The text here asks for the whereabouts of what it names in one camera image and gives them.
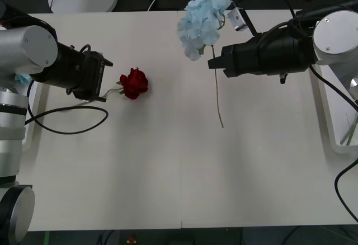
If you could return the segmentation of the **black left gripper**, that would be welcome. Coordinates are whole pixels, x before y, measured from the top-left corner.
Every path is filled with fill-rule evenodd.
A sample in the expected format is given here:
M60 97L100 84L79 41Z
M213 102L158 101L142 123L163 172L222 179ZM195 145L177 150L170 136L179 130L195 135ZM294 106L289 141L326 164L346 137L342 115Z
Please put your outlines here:
M113 63L96 51L85 52L81 67L79 85L73 90L75 98L83 101L106 101L100 96L101 84L105 67L112 67Z

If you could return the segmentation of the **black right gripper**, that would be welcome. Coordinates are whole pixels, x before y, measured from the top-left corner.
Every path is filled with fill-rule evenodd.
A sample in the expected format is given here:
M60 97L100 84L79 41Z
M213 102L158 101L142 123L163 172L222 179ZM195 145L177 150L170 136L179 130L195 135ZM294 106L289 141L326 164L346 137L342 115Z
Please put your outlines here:
M245 43L222 47L221 56L208 60L209 69L224 69L228 78L243 74L263 75L256 51L259 39L252 37Z

